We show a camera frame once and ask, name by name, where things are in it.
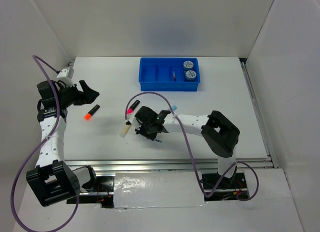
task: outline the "gray wall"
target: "gray wall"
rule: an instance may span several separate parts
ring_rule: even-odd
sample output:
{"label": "gray wall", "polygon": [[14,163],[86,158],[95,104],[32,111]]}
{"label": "gray wall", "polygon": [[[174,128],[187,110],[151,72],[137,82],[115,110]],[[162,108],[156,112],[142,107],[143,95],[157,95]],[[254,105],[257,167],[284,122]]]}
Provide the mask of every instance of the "gray wall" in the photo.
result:
{"label": "gray wall", "polygon": [[[46,22],[29,0],[0,0],[0,224],[12,231],[10,191],[23,159],[40,141],[36,85],[45,79],[32,59],[36,54],[57,68],[66,64]],[[27,167],[35,165],[36,156]],[[25,172],[16,191],[17,209],[26,188]]]}
{"label": "gray wall", "polygon": [[34,0],[72,57],[247,57],[273,0]]}
{"label": "gray wall", "polygon": [[275,0],[247,69],[305,231],[319,231],[320,0]]}

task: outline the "orange marker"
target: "orange marker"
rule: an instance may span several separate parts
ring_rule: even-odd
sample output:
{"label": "orange marker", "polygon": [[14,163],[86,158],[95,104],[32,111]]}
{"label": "orange marker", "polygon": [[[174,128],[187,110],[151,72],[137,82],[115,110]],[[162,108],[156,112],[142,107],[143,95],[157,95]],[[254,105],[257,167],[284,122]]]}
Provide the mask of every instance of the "orange marker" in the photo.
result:
{"label": "orange marker", "polygon": [[90,120],[93,114],[95,114],[99,108],[100,106],[98,104],[95,105],[87,114],[85,114],[84,116],[85,120]]}

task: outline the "white panel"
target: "white panel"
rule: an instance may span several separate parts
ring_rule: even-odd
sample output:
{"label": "white panel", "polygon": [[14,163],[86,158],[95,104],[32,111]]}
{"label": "white panel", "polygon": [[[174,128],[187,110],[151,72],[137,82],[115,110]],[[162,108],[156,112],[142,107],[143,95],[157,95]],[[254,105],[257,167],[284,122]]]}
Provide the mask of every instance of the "white panel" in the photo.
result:
{"label": "white panel", "polygon": [[[10,209],[13,179],[41,138],[36,85],[45,77],[32,55],[57,68],[65,61],[56,39],[29,0],[0,0],[0,37],[0,224],[1,231],[11,231],[15,222]],[[27,167],[34,167],[36,159]],[[16,187],[17,208],[26,183],[23,172]]]}
{"label": "white panel", "polygon": [[34,0],[72,57],[247,57],[273,0]]}
{"label": "white panel", "polygon": [[194,172],[116,173],[113,194],[115,208],[205,205]]}
{"label": "white panel", "polygon": [[[101,108],[90,121],[84,115],[94,106],[70,106],[64,138],[66,160],[116,159],[189,159],[182,133],[162,133],[163,143],[147,140],[128,132],[125,108],[129,99],[141,92],[138,82],[140,58],[77,58],[73,81],[84,79],[100,92],[94,103]],[[240,130],[237,158],[265,159],[267,153],[238,58],[198,58],[201,83],[197,92],[160,92],[177,113],[208,115],[212,110],[222,112]],[[143,95],[139,100],[156,112],[167,109],[164,100],[155,95]],[[217,156],[203,137],[189,135],[195,158]]]}
{"label": "white panel", "polygon": [[[249,202],[213,201],[200,207],[146,209],[105,209],[81,204],[63,231],[302,232],[291,194],[286,192],[289,188],[283,171],[258,169],[257,173],[261,189]],[[254,189],[253,177],[248,183],[249,190]],[[73,208],[64,202],[43,208],[27,187],[19,215],[31,228],[46,231],[65,222]],[[13,232],[23,230],[16,224]]]}
{"label": "white panel", "polygon": [[320,7],[275,0],[247,69],[306,231],[320,228]]}

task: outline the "cable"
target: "cable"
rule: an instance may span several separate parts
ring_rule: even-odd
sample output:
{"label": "cable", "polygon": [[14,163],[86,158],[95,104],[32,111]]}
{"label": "cable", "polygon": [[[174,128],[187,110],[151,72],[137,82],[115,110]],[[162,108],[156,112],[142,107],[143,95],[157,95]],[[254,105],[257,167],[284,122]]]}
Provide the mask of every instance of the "cable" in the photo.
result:
{"label": "cable", "polygon": [[[128,103],[127,103],[127,105],[126,105],[126,107],[125,107],[125,112],[124,112],[124,117],[125,117],[125,119],[127,119],[127,110],[128,110],[128,107],[129,107],[129,104],[131,103],[131,101],[132,101],[134,98],[136,98],[136,97],[138,97],[138,96],[140,96],[140,95],[143,95],[143,94],[155,94],[155,95],[157,95],[157,96],[160,96],[160,97],[162,97],[162,98],[165,100],[165,102],[166,102],[167,105],[169,106],[169,109],[170,109],[170,111],[172,112],[172,115],[174,115],[174,117],[176,118],[176,120],[178,121],[178,123],[179,123],[179,125],[180,125],[180,127],[181,127],[181,130],[182,130],[182,133],[183,133],[183,136],[184,136],[184,140],[185,140],[186,147],[187,147],[187,150],[188,150],[190,159],[191,159],[191,163],[192,163],[192,166],[193,166],[193,169],[194,169],[194,172],[195,172],[195,177],[196,177],[196,180],[197,180],[197,182],[198,182],[198,185],[199,185],[199,187],[200,187],[203,195],[204,195],[206,198],[211,197],[211,196],[213,195],[213,193],[215,192],[216,188],[218,187],[218,185],[220,184],[220,182],[222,181],[223,177],[229,172],[230,169],[232,169],[234,166],[236,166],[237,163],[234,162],[229,168],[227,168],[226,171],[220,176],[220,178],[218,179],[218,181],[217,181],[216,184],[214,185],[214,187],[213,187],[213,189],[211,190],[211,192],[210,192],[210,193],[206,193],[206,192],[204,191],[203,186],[201,185],[201,180],[200,180],[200,178],[199,178],[198,170],[197,170],[197,167],[196,167],[196,161],[195,161],[194,156],[193,156],[193,154],[192,154],[191,147],[190,147],[190,144],[189,144],[189,141],[188,141],[188,137],[187,137],[187,133],[186,133],[186,131],[185,131],[184,125],[182,124],[182,122],[181,122],[181,120],[179,119],[179,117],[178,117],[178,116],[174,113],[174,111],[172,110],[171,104],[170,104],[170,102],[168,101],[167,98],[165,98],[163,95],[161,95],[161,94],[159,94],[159,93],[156,93],[156,92],[142,92],[142,93],[138,93],[138,94],[134,95],[134,96],[128,101]],[[238,200],[240,200],[240,201],[248,201],[248,200],[253,199],[253,198],[255,197],[255,195],[257,194],[258,190],[259,190],[259,179],[258,179],[258,175],[257,175],[257,173],[255,172],[255,170],[254,170],[250,165],[248,165],[247,163],[242,162],[242,161],[238,161],[238,163],[242,163],[242,164],[244,164],[246,167],[248,167],[248,168],[253,172],[253,174],[254,174],[254,176],[255,176],[255,179],[256,179],[256,189],[255,189],[255,191],[254,191],[254,193],[253,193],[253,195],[252,195],[251,197],[249,197],[249,198],[247,198],[247,199],[239,199],[239,195],[240,195],[241,193],[244,193],[244,191],[237,194],[237,199],[238,199]]]}
{"label": "cable", "polygon": [[[32,58],[34,59],[34,61],[36,62],[36,64],[39,66],[40,70],[43,72],[45,78],[47,79],[47,81],[49,82],[49,85],[52,89],[52,92],[54,94],[54,98],[55,98],[55,104],[56,104],[56,121],[55,124],[52,128],[52,130],[50,131],[50,133],[48,134],[48,137],[52,136],[52,134],[55,132],[58,123],[59,123],[59,118],[60,118],[60,105],[59,105],[59,99],[58,99],[58,95],[55,89],[54,84],[52,83],[51,79],[49,78],[48,74],[46,73],[45,69],[43,68],[43,66],[41,65],[41,62],[43,62],[44,64],[46,64],[49,68],[51,68],[52,70],[54,70],[56,73],[58,73],[59,71],[54,69],[52,66],[50,66],[47,62],[45,62],[43,59],[41,59],[40,57],[33,55]],[[16,176],[14,178],[13,181],[13,185],[12,185],[12,189],[11,189],[11,195],[10,195],[10,204],[11,204],[11,211],[12,214],[15,218],[15,220],[17,221],[17,223],[25,230],[28,232],[39,232],[33,229],[28,228],[19,218],[17,211],[15,209],[15,190],[16,190],[16,186],[17,186],[17,181],[21,175],[21,172],[23,170],[23,168],[25,167],[25,165],[28,163],[28,161],[30,160],[30,158],[42,147],[42,145],[47,142],[47,139],[43,139],[34,149],[33,151],[27,156],[27,158],[23,161],[22,165],[20,166],[20,168],[18,169],[18,172],[16,173]],[[73,211],[73,213],[71,214],[70,218],[61,226],[59,226],[58,228],[52,229],[52,230],[48,230],[46,232],[56,232],[60,229],[62,229],[63,227],[65,227],[70,221],[71,219],[74,217],[77,209],[78,209],[78,205],[79,205],[79,196],[76,197],[76,205],[75,205],[75,209]]]}

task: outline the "marker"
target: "marker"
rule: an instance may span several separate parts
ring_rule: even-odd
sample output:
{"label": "marker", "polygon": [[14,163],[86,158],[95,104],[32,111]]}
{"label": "marker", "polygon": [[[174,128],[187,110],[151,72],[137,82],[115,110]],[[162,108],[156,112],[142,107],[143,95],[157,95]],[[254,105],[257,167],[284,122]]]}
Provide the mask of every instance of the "marker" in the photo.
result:
{"label": "marker", "polygon": [[100,106],[98,104],[95,105],[87,114],[85,114],[84,116],[85,120],[90,120],[92,115],[95,114],[99,108]]}
{"label": "marker", "polygon": [[133,113],[134,110],[136,109],[136,107],[139,105],[140,101],[139,100],[136,100],[130,107],[129,109],[127,110],[127,114],[130,114],[130,113]]}

